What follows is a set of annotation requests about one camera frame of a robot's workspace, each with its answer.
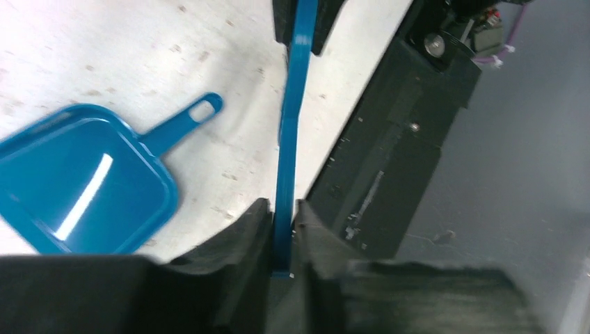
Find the blue hand brush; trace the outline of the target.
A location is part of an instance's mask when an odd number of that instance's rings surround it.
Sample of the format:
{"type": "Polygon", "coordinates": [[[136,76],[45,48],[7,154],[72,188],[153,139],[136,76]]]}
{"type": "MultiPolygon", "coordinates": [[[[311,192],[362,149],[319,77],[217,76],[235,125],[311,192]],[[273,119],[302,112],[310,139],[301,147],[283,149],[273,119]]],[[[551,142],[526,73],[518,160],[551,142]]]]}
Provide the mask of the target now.
{"type": "Polygon", "coordinates": [[[273,215],[272,267],[273,275],[277,277],[290,275],[298,119],[308,75],[311,44],[307,35],[296,34],[296,42],[288,56],[278,135],[278,171],[273,215]]]}

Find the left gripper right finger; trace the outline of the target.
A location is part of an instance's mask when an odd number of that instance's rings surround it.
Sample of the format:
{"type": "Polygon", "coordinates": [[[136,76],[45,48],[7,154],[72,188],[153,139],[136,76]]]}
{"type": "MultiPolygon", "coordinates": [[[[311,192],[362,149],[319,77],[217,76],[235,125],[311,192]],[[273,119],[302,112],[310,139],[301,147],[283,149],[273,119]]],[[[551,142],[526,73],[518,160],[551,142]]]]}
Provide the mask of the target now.
{"type": "Polygon", "coordinates": [[[344,333],[340,280],[349,260],[360,255],[330,230],[305,200],[293,221],[292,269],[301,300],[302,333],[344,333]]]}

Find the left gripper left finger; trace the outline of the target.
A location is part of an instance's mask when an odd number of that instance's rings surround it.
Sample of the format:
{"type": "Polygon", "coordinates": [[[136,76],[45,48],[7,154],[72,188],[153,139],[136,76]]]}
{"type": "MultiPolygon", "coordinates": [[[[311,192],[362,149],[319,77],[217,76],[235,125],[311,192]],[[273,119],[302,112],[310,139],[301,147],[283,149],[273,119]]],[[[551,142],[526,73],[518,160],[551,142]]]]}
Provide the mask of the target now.
{"type": "Polygon", "coordinates": [[[272,213],[256,199],[231,225],[165,265],[176,333],[263,333],[272,213]]]}

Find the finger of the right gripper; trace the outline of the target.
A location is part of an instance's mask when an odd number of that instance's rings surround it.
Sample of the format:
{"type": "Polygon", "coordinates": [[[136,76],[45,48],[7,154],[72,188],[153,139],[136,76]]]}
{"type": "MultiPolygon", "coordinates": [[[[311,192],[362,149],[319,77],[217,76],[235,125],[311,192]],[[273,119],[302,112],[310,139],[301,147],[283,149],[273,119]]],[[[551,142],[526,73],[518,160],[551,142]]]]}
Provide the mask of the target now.
{"type": "Polygon", "coordinates": [[[305,34],[312,42],[311,52],[315,56],[322,55],[345,3],[345,0],[273,0],[275,41],[290,50],[296,42],[296,34],[305,34]]]}

